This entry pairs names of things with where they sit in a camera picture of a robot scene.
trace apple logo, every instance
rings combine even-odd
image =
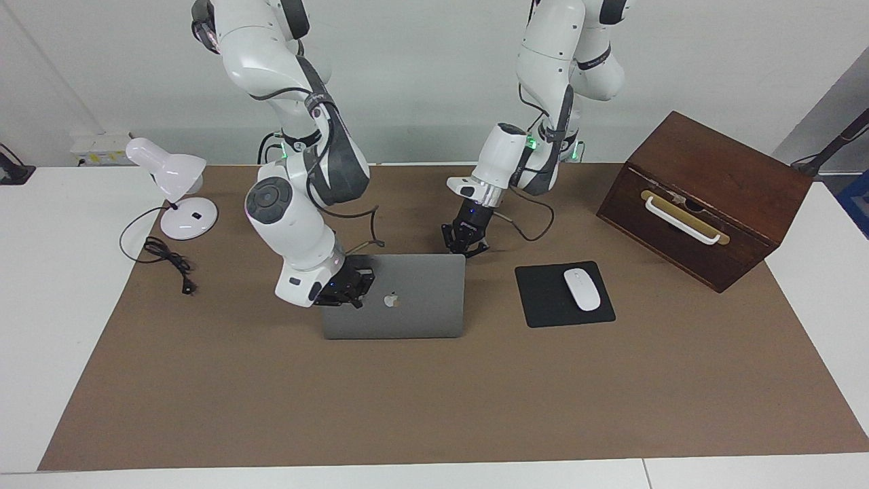
[[[390,308],[398,307],[398,296],[395,295],[395,292],[392,292],[383,298],[383,304]]]

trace brown table mat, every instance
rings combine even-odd
[[[242,210],[253,167],[209,167],[198,268],[136,265],[40,470],[865,452],[869,441],[761,265],[719,295],[594,216],[618,165],[562,167],[535,244],[506,223],[468,261],[458,339],[327,341],[273,294],[281,259]],[[443,252],[465,167],[374,168],[382,252]],[[527,232],[546,210],[513,196]],[[329,222],[347,246],[365,219]],[[618,320],[526,327],[514,268],[593,260]]]

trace black cable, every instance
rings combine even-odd
[[[537,116],[537,118],[534,120],[534,122],[531,123],[531,125],[528,126],[528,129],[526,129],[525,132],[531,132],[531,130],[537,125],[537,123],[541,121],[541,119],[543,119],[543,112],[541,112],[541,114]]]
[[[269,151],[271,151],[271,150],[281,150],[281,153],[283,153],[283,146],[281,146],[280,144],[272,144],[268,148],[266,148],[265,163],[267,163],[269,161]]]
[[[302,87],[288,87],[288,88],[282,88],[280,90],[273,91],[273,92],[269,93],[268,95],[263,95],[263,96],[251,95],[250,97],[253,98],[254,100],[259,100],[260,102],[262,102],[264,100],[269,100],[270,98],[275,98],[283,93],[288,93],[291,91],[300,91],[301,93],[304,93],[306,95],[311,95],[314,93],[313,91],[308,90],[308,89],[304,89]]]
[[[197,288],[196,284],[188,278],[190,272],[193,271],[193,265],[184,256],[172,251],[169,246],[163,242],[163,240],[161,240],[160,238],[155,238],[153,236],[148,236],[147,238],[145,238],[145,244],[143,245],[143,249],[156,257],[153,260],[140,260],[138,258],[133,258],[130,256],[129,253],[127,253],[126,250],[123,249],[123,236],[127,233],[129,228],[132,227],[133,224],[138,222],[139,219],[149,215],[151,212],[166,211],[168,209],[169,207],[155,207],[154,209],[143,212],[139,215],[139,217],[130,221],[130,223],[127,224],[127,227],[123,228],[123,231],[121,231],[121,236],[117,239],[117,245],[119,248],[121,248],[121,253],[123,253],[125,257],[133,260],[136,263],[149,265],[163,261],[170,262],[178,270],[178,272],[181,273],[181,278],[183,279],[181,293],[184,295],[191,295],[193,294],[193,292],[196,291]]]
[[[535,0],[531,0],[531,10],[528,11],[528,22],[525,24],[528,26],[531,23],[531,16],[534,15],[534,5],[536,4]]]
[[[328,100],[322,100],[317,105],[321,105],[321,104],[331,104],[332,107],[335,107],[335,110],[337,111],[337,107],[335,106],[335,103],[333,103],[333,102],[330,102]],[[377,215],[377,210],[380,209],[379,205],[375,205],[372,209],[365,211],[365,212],[361,212],[359,214],[339,214],[337,212],[332,212],[328,209],[324,209],[317,202],[317,199],[314,198],[314,193],[311,191],[311,184],[312,184],[311,175],[314,173],[315,169],[320,168],[320,164],[322,163],[322,160],[326,157],[326,153],[327,153],[329,147],[332,145],[332,142],[334,141],[334,134],[335,134],[335,123],[330,118],[328,120],[328,137],[326,138],[326,144],[323,146],[323,151],[322,151],[322,153],[317,155],[316,163],[311,165],[311,167],[308,169],[307,181],[305,182],[305,187],[306,187],[306,190],[308,191],[308,198],[311,200],[311,202],[314,203],[314,207],[316,207],[320,212],[323,212],[324,214],[332,216],[333,218],[357,219],[357,218],[364,218],[365,216],[371,216],[371,223],[370,223],[371,241],[368,241],[368,244],[377,245],[377,246],[382,248],[382,247],[386,246],[386,243],[384,243],[380,239],[377,239],[377,233],[375,232],[375,217]]]
[[[580,153],[580,159],[576,163],[582,163],[582,159],[586,156],[586,142],[580,141],[577,144],[582,144],[582,153]]]
[[[528,107],[534,107],[535,109],[537,109],[538,111],[540,111],[544,116],[549,117],[549,112],[544,111],[543,108],[540,107],[539,105],[534,105],[534,104],[528,102],[528,101],[527,101],[527,100],[522,96],[522,84],[519,84],[519,100],[521,100],[522,103],[525,104],[525,105],[527,105]]]
[[[547,209],[549,209],[549,224],[547,224],[546,229],[544,229],[544,230],[543,230],[540,234],[538,234],[536,237],[534,237],[534,238],[529,238],[529,237],[525,234],[525,232],[524,232],[524,231],[519,227],[519,225],[517,225],[517,224],[515,223],[515,221],[513,221],[513,219],[511,219],[511,218],[505,216],[504,214],[501,214],[500,212],[495,212],[495,213],[494,213],[495,216],[497,216],[497,217],[499,217],[499,218],[501,218],[501,219],[504,219],[505,221],[509,222],[509,223],[510,223],[510,224],[511,224],[511,225],[512,225],[512,226],[513,226],[513,227],[514,227],[518,232],[519,232],[519,235],[522,236],[522,239],[528,241],[529,243],[533,243],[534,241],[538,241],[539,239],[541,239],[541,238],[543,238],[544,236],[546,236],[546,234],[549,232],[549,230],[552,229],[552,224],[555,222],[555,209],[554,209],[551,205],[549,205],[549,204],[543,203],[543,202],[541,202],[541,201],[539,201],[539,200],[534,200],[534,199],[532,199],[532,198],[525,197],[524,195],[522,195],[522,194],[520,194],[518,191],[516,191],[516,189],[513,188],[513,187],[510,187],[510,191],[513,192],[514,194],[516,194],[516,196],[518,196],[519,198],[522,198],[522,199],[524,199],[524,200],[527,200],[528,202],[530,202],[530,203],[532,203],[532,204],[542,205],[543,207],[546,207]]]
[[[794,161],[793,163],[791,163],[789,166],[794,166],[797,163],[802,163],[802,162],[806,161],[807,159],[812,159],[812,158],[818,156],[819,154],[820,153],[815,153],[815,154],[809,155],[807,157],[802,157],[802,158],[798,159],[797,161]]]
[[[256,164],[262,164],[262,154],[266,150],[266,143],[268,143],[272,137],[277,137],[277,133],[270,132],[269,134],[266,134],[260,142],[260,150],[256,153]]]
[[[862,131],[860,132],[860,134],[858,134],[857,136],[854,136],[854,137],[852,137],[851,139],[845,139],[845,144],[853,143],[854,141],[858,140],[858,139],[860,138],[860,136],[863,136],[864,134],[866,134],[867,131],[869,131],[869,127],[866,127],[866,128],[865,128],[864,130],[862,130]]]
[[[869,131],[869,127],[866,127],[864,130],[862,130],[862,131],[860,132],[860,134],[858,134],[857,136],[852,137],[851,139],[845,139],[845,138],[842,137],[841,135],[839,135],[839,136],[837,136],[837,137],[841,137],[841,139],[842,139],[843,141],[845,141],[845,143],[843,144],[843,146],[847,146],[847,145],[853,143],[854,141],[858,140],[858,139],[860,138],[860,136],[863,136],[864,134],[866,134],[867,131]],[[794,165],[797,164],[797,163],[802,163],[802,162],[806,161],[807,159],[812,159],[812,158],[814,158],[814,157],[818,157],[818,156],[820,156],[820,153],[815,153],[815,154],[813,154],[813,155],[809,155],[809,156],[807,156],[807,157],[802,157],[802,158],[798,159],[797,161],[794,161],[793,163],[791,163],[789,166],[794,166]]]
[[[543,171],[543,170],[534,170],[531,168],[523,168],[522,171],[527,171],[528,173],[533,173],[535,175],[548,175],[548,174],[553,172],[552,170]]]
[[[16,159],[18,161],[18,166],[24,166],[24,162],[21,161],[21,158],[18,157],[18,155],[15,154],[15,152],[13,150],[9,149],[9,146],[7,146],[6,144],[0,143],[0,148],[5,149],[6,152],[8,152],[10,154],[10,156],[12,156],[14,159]]]

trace white handle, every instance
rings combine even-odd
[[[704,245],[710,245],[710,246],[717,244],[719,242],[719,240],[721,240],[720,234],[716,235],[715,238],[709,238],[709,237],[705,236],[703,233],[701,233],[701,232],[697,231],[696,229],[694,229],[693,227],[689,226],[688,224],[685,224],[682,221],[679,221],[679,219],[677,219],[677,218],[667,214],[663,210],[655,207],[653,204],[653,201],[654,201],[654,197],[649,197],[646,200],[646,209],[649,212],[652,212],[655,216],[658,216],[659,218],[664,219],[668,223],[676,226],[677,228],[679,228],[680,231],[684,232],[685,234],[687,234],[691,238],[694,238],[694,239],[700,241]]]

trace computer mouse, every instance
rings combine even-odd
[[[587,271],[581,268],[567,270],[564,272],[564,281],[580,309],[594,311],[600,307],[600,293]]]

